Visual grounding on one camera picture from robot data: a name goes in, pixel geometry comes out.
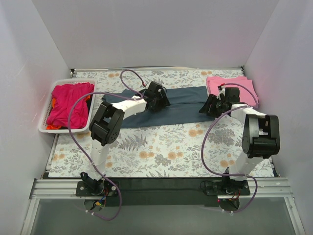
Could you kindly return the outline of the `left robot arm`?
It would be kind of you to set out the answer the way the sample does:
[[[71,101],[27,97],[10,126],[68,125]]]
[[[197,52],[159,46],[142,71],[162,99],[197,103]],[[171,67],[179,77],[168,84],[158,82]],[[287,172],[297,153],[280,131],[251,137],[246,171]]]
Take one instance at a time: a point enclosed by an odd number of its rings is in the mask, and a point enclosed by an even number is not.
[[[158,112],[167,106],[170,106],[170,102],[166,96],[166,89],[157,82],[151,82],[148,88],[124,101],[118,103],[103,101],[100,104],[89,125],[92,139],[89,155],[91,166],[80,174],[92,195],[98,196],[104,190],[101,179],[105,175],[105,161],[111,144],[119,136],[123,120],[147,110]]]

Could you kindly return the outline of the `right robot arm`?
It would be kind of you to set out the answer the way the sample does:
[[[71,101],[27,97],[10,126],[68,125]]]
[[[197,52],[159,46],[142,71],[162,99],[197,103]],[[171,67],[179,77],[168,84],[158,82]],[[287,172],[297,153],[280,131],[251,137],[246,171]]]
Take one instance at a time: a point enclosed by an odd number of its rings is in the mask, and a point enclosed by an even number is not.
[[[218,95],[210,94],[200,109],[201,114],[215,118],[215,124],[229,115],[244,125],[238,159],[224,173],[216,173],[217,179],[201,183],[208,196],[250,195],[247,180],[251,171],[280,150],[278,116],[260,113],[254,106],[241,102],[240,87],[235,83],[219,85]]]

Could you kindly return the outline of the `blue-grey t-shirt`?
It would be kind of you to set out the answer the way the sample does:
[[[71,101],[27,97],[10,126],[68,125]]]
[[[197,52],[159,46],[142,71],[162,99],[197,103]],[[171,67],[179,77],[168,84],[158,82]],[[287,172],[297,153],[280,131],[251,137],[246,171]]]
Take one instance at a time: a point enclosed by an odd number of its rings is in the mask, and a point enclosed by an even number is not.
[[[205,86],[168,89],[166,95],[170,106],[158,112],[147,110],[130,116],[122,122],[121,127],[143,128],[215,120],[199,112],[207,100]]]

